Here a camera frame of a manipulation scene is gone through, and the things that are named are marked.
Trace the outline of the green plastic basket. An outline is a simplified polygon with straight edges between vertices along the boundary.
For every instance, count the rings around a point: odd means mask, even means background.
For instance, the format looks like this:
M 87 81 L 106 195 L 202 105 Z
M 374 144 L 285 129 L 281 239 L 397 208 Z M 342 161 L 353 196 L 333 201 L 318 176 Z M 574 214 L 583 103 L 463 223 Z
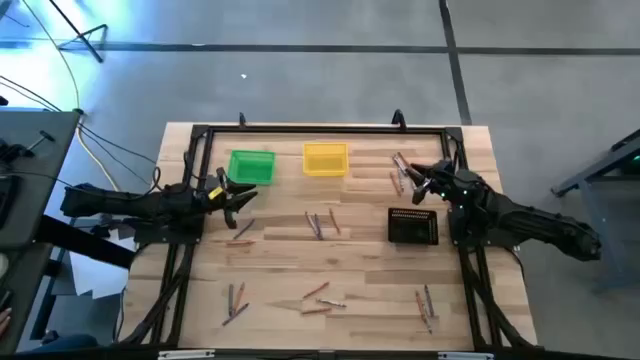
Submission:
M 228 176 L 241 184 L 271 185 L 275 171 L 274 152 L 256 150 L 233 150 Z

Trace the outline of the black desk tool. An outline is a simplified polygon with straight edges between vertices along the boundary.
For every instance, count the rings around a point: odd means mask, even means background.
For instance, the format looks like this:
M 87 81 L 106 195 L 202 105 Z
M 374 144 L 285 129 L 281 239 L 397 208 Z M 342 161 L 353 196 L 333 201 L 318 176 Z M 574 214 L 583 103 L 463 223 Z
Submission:
M 14 160 L 20 157 L 31 158 L 34 156 L 33 150 L 41 143 L 45 141 L 55 141 L 55 138 L 52 135 L 43 130 L 41 130 L 39 134 L 40 138 L 29 146 L 24 146 L 22 144 L 9 144 L 4 139 L 0 138 L 0 163 L 11 164 Z

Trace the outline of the dark blue rounded object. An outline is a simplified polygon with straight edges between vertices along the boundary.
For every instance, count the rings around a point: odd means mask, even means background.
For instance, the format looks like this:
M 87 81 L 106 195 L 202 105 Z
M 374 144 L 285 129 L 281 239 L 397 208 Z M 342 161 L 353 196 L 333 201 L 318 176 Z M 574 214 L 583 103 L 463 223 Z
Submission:
M 97 339 L 89 334 L 74 334 L 57 337 L 48 342 L 42 343 L 39 347 L 23 351 L 23 354 L 62 352 L 74 349 L 87 349 L 98 347 Z

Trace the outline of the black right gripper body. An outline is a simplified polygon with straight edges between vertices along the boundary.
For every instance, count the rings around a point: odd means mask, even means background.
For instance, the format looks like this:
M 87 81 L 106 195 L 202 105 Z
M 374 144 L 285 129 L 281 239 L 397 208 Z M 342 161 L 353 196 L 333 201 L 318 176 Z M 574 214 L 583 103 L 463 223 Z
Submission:
M 453 164 L 451 161 L 440 160 L 433 165 L 412 164 L 415 168 L 421 168 L 425 172 L 425 182 L 415 185 L 412 203 L 420 204 L 427 193 L 439 195 L 443 201 L 458 202 L 458 188 L 454 183 Z

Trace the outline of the black keyboard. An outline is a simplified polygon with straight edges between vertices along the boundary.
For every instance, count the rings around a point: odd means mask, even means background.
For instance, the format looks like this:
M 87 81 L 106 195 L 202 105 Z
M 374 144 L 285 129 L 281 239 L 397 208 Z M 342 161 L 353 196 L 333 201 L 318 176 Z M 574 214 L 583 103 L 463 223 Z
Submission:
M 0 229 L 7 221 L 13 203 L 19 193 L 21 178 L 16 175 L 0 175 Z

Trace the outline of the black floor stand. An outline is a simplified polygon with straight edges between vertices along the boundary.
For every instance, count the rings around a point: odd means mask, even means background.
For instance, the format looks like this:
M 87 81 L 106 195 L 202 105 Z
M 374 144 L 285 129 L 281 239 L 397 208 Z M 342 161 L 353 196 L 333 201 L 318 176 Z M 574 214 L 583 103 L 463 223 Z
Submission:
M 100 24 L 89 30 L 81 32 L 75 24 L 71 21 L 71 19 L 65 14 L 65 12 L 59 7 L 59 5 L 55 2 L 55 0 L 48 0 L 48 2 L 53 6 L 53 8 L 57 11 L 57 13 L 63 18 L 63 20 L 67 23 L 67 25 L 71 28 L 75 37 L 69 41 L 63 43 L 56 43 L 55 47 L 57 50 L 63 51 L 67 50 L 67 46 L 71 45 L 74 42 L 80 41 L 86 49 L 90 52 L 93 58 L 99 63 L 102 64 L 104 62 L 103 57 L 98 53 L 98 49 L 94 46 L 89 40 L 89 36 L 97 33 L 99 31 L 102 32 L 103 37 L 106 37 L 107 31 L 109 29 L 106 23 Z

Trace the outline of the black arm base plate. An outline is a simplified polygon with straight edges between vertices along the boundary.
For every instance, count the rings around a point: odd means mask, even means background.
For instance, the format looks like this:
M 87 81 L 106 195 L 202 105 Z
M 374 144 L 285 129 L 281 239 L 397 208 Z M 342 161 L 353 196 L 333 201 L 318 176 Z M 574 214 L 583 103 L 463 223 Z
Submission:
M 200 241 L 203 223 L 187 225 L 135 224 L 134 241 L 140 244 L 193 245 Z
M 517 247 L 522 240 L 513 233 L 492 226 L 474 223 L 463 209 L 454 208 L 447 214 L 450 237 L 456 246 Z

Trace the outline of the dark grey desk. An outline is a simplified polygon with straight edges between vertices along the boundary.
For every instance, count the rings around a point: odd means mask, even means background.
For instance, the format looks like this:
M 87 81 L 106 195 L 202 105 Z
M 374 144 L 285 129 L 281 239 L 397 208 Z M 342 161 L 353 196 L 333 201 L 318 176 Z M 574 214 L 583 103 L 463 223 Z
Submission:
M 53 246 L 34 243 L 14 250 L 3 250 L 9 259 L 9 269 L 0 280 L 0 289 L 9 290 L 12 309 L 9 326 L 0 337 L 0 355 L 13 353 L 20 342 L 38 292 Z

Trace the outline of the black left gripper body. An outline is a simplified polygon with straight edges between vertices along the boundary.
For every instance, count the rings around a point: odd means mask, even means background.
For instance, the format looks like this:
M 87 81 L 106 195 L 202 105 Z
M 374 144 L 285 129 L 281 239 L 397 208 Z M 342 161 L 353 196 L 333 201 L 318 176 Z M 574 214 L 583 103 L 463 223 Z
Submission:
M 233 186 L 235 183 L 226 173 L 223 167 L 218 167 L 214 175 L 208 175 L 205 179 L 204 189 L 200 192 L 200 199 L 207 213 L 222 211 L 224 221 L 229 229 L 236 229 L 237 222 L 233 218 Z M 214 200 L 208 198 L 208 193 L 220 186 L 223 192 Z

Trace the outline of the yellow plastic basket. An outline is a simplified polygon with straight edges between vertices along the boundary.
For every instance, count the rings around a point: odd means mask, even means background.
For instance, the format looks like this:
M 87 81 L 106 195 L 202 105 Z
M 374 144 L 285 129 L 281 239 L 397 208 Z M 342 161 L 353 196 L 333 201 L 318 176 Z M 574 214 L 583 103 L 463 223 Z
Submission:
M 345 176 L 349 170 L 346 143 L 305 143 L 303 173 L 316 177 Z

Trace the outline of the grey metal table frame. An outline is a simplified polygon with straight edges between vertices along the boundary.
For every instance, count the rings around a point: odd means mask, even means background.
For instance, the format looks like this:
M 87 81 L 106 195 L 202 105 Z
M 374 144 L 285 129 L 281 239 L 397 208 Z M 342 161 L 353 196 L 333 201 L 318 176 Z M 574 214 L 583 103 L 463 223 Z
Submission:
M 640 285 L 640 128 L 614 143 L 606 154 L 551 188 L 560 198 L 577 190 L 600 236 L 605 272 L 595 290 Z

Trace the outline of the grey side desk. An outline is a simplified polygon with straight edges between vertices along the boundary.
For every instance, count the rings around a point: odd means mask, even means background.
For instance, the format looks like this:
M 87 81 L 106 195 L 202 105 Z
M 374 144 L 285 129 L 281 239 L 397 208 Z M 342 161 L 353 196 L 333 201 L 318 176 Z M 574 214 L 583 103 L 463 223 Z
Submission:
M 18 177 L 18 191 L 0 227 L 0 250 L 33 240 L 74 138 L 80 115 L 71 112 L 0 110 L 0 143 L 30 149 L 30 156 L 0 160 L 0 176 Z

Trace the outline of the black aluminium table frame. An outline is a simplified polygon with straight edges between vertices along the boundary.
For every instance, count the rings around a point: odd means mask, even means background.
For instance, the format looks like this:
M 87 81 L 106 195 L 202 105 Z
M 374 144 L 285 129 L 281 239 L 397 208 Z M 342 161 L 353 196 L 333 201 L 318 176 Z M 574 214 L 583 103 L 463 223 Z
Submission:
M 225 246 L 237 233 L 219 214 L 206 218 L 196 245 L 184 300 L 172 299 L 164 323 L 181 310 L 178 344 L 187 347 L 320 350 L 469 350 L 473 346 L 459 254 L 447 223 L 449 206 L 429 195 L 424 207 L 438 214 L 436 246 L 394 245 L 387 239 L 389 208 L 407 208 L 409 194 L 398 197 L 389 178 L 391 156 L 431 164 L 442 155 L 443 130 L 424 127 L 399 132 L 370 126 L 364 133 L 340 126 L 300 132 L 279 127 L 273 133 L 216 134 L 211 165 L 224 165 L 235 149 L 276 154 L 274 182 L 240 212 L 238 224 L 254 225 L 238 240 L 251 246 Z M 305 143 L 346 143 L 345 176 L 303 173 Z M 341 234 L 329 217 L 332 208 Z M 324 240 L 315 238 L 304 213 L 318 214 Z M 330 285 L 308 299 L 302 296 L 324 282 Z M 226 327 L 228 285 L 234 300 L 242 282 L 240 306 L 250 306 Z M 435 316 L 427 315 L 428 285 Z M 415 299 L 420 293 L 433 334 Z M 343 302 L 346 308 L 316 303 Z M 325 314 L 302 316 L 307 309 L 330 307 Z

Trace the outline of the silver bracket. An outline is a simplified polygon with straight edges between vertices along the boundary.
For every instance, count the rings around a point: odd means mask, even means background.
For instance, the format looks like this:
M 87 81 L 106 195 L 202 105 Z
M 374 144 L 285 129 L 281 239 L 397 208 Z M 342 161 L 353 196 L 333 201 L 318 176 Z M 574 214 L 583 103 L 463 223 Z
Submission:
M 495 360 L 492 353 L 442 351 L 437 353 L 438 360 Z
M 160 351 L 157 360 L 206 360 L 214 358 L 214 349 L 170 350 Z

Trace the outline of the pencils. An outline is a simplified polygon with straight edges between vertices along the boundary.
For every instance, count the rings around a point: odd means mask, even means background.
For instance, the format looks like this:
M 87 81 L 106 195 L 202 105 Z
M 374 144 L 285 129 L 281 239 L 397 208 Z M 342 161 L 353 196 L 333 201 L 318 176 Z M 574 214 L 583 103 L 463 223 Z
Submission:
M 233 310 L 232 314 L 221 323 L 221 326 L 226 327 L 235 318 L 237 318 L 240 314 L 242 314 L 249 306 L 250 306 L 250 302 L 247 302 L 239 306 L 237 309 Z

